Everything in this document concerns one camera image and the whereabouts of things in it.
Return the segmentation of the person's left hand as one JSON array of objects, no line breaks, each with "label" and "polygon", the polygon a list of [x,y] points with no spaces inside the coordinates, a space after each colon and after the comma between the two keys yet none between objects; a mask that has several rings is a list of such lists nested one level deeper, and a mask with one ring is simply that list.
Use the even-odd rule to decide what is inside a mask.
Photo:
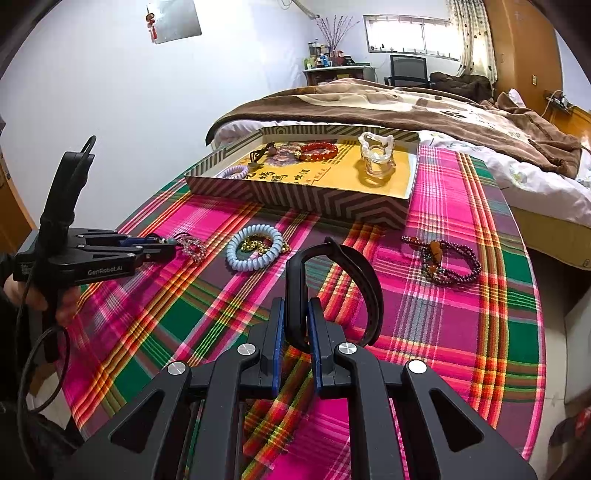
[{"label": "person's left hand", "polygon": [[[17,282],[13,276],[9,276],[3,284],[3,292],[8,300],[15,306],[19,306],[22,300],[33,311],[43,312],[48,309],[48,303],[43,295],[34,287],[26,289],[26,284]],[[56,309],[56,321],[59,325],[67,326],[77,311],[77,303],[81,295],[81,289],[74,286],[66,290]]]}]

